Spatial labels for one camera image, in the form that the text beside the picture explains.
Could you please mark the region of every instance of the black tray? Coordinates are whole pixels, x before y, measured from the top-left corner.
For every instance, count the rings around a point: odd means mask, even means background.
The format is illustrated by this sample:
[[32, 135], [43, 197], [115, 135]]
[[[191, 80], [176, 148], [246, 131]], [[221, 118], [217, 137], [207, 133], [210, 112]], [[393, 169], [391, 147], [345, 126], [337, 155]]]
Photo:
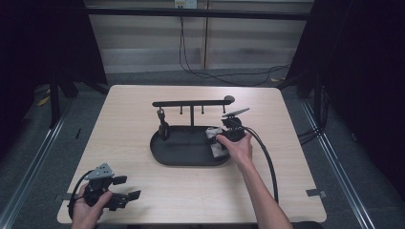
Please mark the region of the black tray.
[[170, 137], [152, 136], [150, 147], [156, 161], [169, 166], [217, 166], [230, 156], [215, 158], [205, 134], [209, 126], [170, 126]]

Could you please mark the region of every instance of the human arm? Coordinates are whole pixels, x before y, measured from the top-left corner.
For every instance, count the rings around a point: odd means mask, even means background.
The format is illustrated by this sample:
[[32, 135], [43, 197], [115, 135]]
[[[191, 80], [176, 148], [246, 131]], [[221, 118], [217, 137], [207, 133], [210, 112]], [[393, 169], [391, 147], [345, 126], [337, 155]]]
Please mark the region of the human arm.
[[246, 133], [246, 136], [240, 141], [232, 142], [223, 135], [217, 135], [217, 140], [228, 149], [244, 177], [259, 228], [292, 228], [286, 214], [271, 196], [256, 170], [252, 161], [251, 138], [252, 135]]
[[[83, 197], [84, 190], [87, 184], [83, 184], [78, 192], [79, 197]], [[113, 196], [111, 191], [107, 191], [98, 199], [98, 202], [93, 206], [89, 206], [84, 198], [79, 198], [75, 202], [74, 216], [72, 221], [72, 229], [93, 229], [96, 227], [97, 221], [103, 214], [105, 204]]]

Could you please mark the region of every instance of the tabletop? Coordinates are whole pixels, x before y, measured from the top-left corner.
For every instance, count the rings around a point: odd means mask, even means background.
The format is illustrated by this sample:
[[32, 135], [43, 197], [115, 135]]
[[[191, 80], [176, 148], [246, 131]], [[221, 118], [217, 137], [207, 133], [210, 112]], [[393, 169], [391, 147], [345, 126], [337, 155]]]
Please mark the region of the tabletop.
[[[167, 166], [158, 163], [150, 141], [160, 121], [155, 101], [218, 100], [227, 95], [235, 102], [227, 112], [244, 108], [239, 114], [244, 126], [252, 128], [265, 143], [277, 176], [280, 206], [291, 221], [326, 219], [320, 197], [309, 197], [316, 189], [297, 134], [281, 92], [271, 88], [113, 86], [101, 109], [89, 142], [80, 160], [71, 193], [87, 171], [107, 162], [126, 183], [110, 186], [115, 193], [141, 190], [140, 198], [124, 209], [104, 211], [99, 223], [254, 223], [256, 218], [242, 175], [232, 159], [218, 166]], [[222, 106], [195, 107], [195, 125], [220, 126]], [[167, 107], [169, 125], [189, 125], [189, 108]], [[270, 193], [271, 175], [266, 157], [252, 138], [253, 161]], [[71, 223], [66, 207], [57, 215], [61, 223]]]

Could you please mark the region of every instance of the gray floor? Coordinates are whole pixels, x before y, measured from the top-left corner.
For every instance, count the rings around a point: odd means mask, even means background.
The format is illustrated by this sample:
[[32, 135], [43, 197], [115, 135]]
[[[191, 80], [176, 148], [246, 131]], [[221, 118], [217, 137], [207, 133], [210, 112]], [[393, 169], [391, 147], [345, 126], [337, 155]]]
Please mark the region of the gray floor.
[[[210, 71], [211, 73], [252, 73], [263, 70], [233, 70]], [[280, 79], [287, 70], [272, 73], [270, 78]], [[202, 86], [234, 86], [215, 78], [202, 79], [185, 72], [156, 72], [156, 73], [122, 73], [108, 75], [111, 85], [140, 84], [140, 85], [202, 85]], [[266, 81], [259, 87], [273, 87], [278, 82], [266, 80], [265, 75], [240, 75], [222, 77], [238, 84], [253, 85]], [[66, 192], [75, 167], [80, 160], [97, 116], [105, 100], [105, 95], [92, 89], [77, 85], [80, 92], [68, 112], [66, 120], [53, 146], [40, 168], [32, 188], [17, 215], [12, 228], [69, 228], [56, 220], [60, 202], [53, 201], [58, 194]], [[294, 87], [282, 91], [291, 120], [297, 134], [310, 129], [309, 121], [304, 113], [302, 101], [298, 99]], [[68, 100], [62, 96], [62, 107]], [[42, 107], [32, 104], [32, 108], [23, 120], [20, 136], [11, 148], [9, 156], [1, 162], [0, 177], [2, 188], [0, 192], [0, 209], [3, 211], [10, 197], [17, 189], [19, 181], [27, 172], [32, 159], [35, 157], [42, 140], [48, 132], [51, 109], [47, 103]], [[367, 157], [367, 152], [360, 144], [352, 141], [351, 132], [344, 120], [330, 108], [326, 134], [337, 153], [340, 162], [367, 207], [375, 228], [402, 228], [405, 224], [405, 204], [399, 198], [390, 183], [373, 166]], [[352, 207], [340, 187], [336, 176], [325, 157], [323, 149], [315, 138], [303, 146], [304, 154], [319, 190], [328, 196], [323, 203], [328, 219], [322, 223], [327, 229], [361, 228]], [[190, 225], [143, 225], [142, 228], [189, 228]], [[250, 228], [250, 225], [203, 225], [203, 228]], [[101, 225], [99, 228], [125, 228], [125, 226]]]

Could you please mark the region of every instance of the human hand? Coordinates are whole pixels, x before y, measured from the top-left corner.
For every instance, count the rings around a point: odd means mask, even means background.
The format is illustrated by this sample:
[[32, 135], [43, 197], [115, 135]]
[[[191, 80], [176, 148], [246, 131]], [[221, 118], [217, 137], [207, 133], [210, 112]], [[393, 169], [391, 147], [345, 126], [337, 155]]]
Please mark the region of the human hand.
[[233, 142], [228, 140], [224, 135], [217, 135], [217, 140], [221, 142], [229, 151], [229, 154], [236, 161], [236, 164], [241, 169], [241, 166], [252, 161], [252, 145], [250, 139], [252, 135], [245, 133], [244, 138], [240, 141]]
[[[83, 197], [84, 190], [88, 184], [83, 184], [78, 192], [79, 197]], [[72, 221], [72, 229], [93, 229], [96, 227], [97, 221], [103, 214], [105, 204], [113, 196], [113, 192], [107, 191], [98, 199], [98, 202], [93, 206], [89, 206], [84, 198], [80, 198], [75, 202], [74, 217]]]

